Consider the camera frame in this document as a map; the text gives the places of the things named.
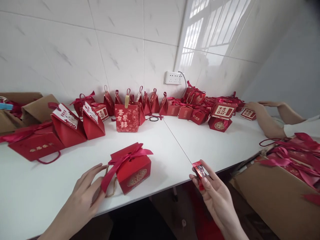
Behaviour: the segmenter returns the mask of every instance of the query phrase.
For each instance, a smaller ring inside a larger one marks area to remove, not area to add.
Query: cardboard box
[[[230,183],[280,239],[320,238],[320,207],[303,198],[318,192],[285,169],[255,162]]]

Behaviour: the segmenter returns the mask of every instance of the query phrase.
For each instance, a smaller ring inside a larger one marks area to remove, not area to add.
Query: finger
[[[90,187],[94,177],[101,172],[102,170],[105,170],[108,167],[108,165],[97,167],[90,172],[88,172],[87,176],[84,178],[83,182],[81,183],[79,187],[80,192],[85,192],[88,187]]]

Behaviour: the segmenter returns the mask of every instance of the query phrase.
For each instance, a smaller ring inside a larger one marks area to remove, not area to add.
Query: white table
[[[223,133],[211,130],[207,122],[198,126],[177,117],[164,117],[190,162],[202,159],[215,172],[253,156],[262,149],[259,142],[266,139],[257,121],[242,118],[240,113],[231,120],[232,124]]]
[[[149,155],[150,177],[127,195],[117,183],[115,195],[102,203],[98,214],[189,180],[192,165],[164,121],[146,121],[138,133],[118,133],[108,119],[105,129],[106,136],[62,150],[61,157],[49,165],[29,162],[6,143],[0,144],[0,239],[28,239],[43,233],[85,171],[106,164],[111,153],[135,142],[154,153]]]

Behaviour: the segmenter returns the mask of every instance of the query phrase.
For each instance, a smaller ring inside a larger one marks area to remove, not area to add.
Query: electrical outlet
[[[165,74],[165,84],[181,84],[181,73],[167,71]]]

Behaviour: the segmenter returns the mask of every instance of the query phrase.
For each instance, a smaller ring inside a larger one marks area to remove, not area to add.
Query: red wrapper
[[[8,146],[11,149],[29,161],[41,162],[40,158],[65,148],[59,140],[52,122],[20,128],[13,134],[0,137],[0,142],[2,141],[9,142]]]
[[[81,120],[71,112],[63,103],[48,103],[50,108],[55,108],[51,114],[54,128],[65,147],[87,141]]]
[[[113,167],[101,182],[101,189],[104,192],[107,191],[115,173],[123,194],[127,194],[150,176],[151,160],[147,154],[153,153],[148,149],[143,149],[142,145],[142,143],[135,143],[111,154],[112,160],[108,164]]]
[[[211,115],[217,118],[228,120],[236,111],[237,105],[234,103],[217,102],[211,111]]]
[[[216,118],[213,116],[208,121],[209,128],[219,132],[225,132],[228,129],[228,127],[231,125],[231,123],[232,123],[231,119],[224,120],[224,119]]]
[[[203,166],[200,161],[193,163],[192,166],[193,166],[193,169],[197,175],[197,179],[198,179],[198,183],[199,183],[199,190],[203,191],[204,187],[203,187],[201,179],[206,176],[204,169],[203,169]]]
[[[245,119],[248,119],[250,121],[253,121],[253,120],[257,119],[256,113],[254,111],[252,111],[252,110],[249,110],[249,109],[244,109],[244,111],[241,113],[240,116],[245,118]]]
[[[83,105],[83,127],[88,140],[106,135],[104,124],[93,108],[85,102]]]

